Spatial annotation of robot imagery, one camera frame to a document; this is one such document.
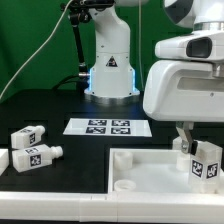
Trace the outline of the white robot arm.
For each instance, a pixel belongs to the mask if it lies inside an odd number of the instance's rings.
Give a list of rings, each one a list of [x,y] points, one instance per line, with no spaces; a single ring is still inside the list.
[[[97,0],[101,6],[104,0]],[[106,0],[102,11],[90,10],[95,23],[96,62],[85,93],[102,103],[136,95],[129,62],[130,29],[116,6],[137,0]],[[149,70],[143,109],[152,119],[175,121],[189,145],[194,122],[224,122],[224,0],[163,0],[168,18],[192,33],[161,40],[159,60]]]

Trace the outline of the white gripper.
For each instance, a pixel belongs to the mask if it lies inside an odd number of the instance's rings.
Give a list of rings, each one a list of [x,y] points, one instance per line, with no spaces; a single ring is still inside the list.
[[[155,55],[143,109],[155,120],[178,121],[181,150],[192,154],[193,122],[224,122],[224,31],[194,31],[162,40]]]

